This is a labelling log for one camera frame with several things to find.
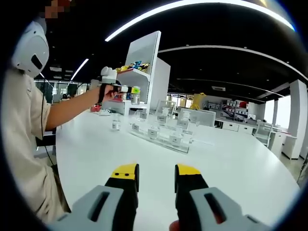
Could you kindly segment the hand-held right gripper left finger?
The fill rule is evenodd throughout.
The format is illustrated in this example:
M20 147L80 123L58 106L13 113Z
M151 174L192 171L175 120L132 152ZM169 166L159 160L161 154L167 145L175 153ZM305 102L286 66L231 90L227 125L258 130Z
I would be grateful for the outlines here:
M98 185L51 224L53 231L131 231L138 208L139 164L116 168L104 185Z

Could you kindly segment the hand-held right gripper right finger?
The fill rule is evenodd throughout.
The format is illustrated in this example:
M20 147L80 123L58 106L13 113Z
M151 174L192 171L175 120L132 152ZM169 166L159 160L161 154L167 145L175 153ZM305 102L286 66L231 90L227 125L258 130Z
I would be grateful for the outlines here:
M175 165L175 207L180 231L267 231L269 227L216 187L198 169Z

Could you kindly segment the person's left hand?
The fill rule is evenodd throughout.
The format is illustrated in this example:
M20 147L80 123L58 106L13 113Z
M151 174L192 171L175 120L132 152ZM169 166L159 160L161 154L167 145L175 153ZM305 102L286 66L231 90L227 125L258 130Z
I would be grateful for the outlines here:
M119 86L110 84L101 84L97 103L103 103L105 101L112 100L117 95L118 92L119 92Z

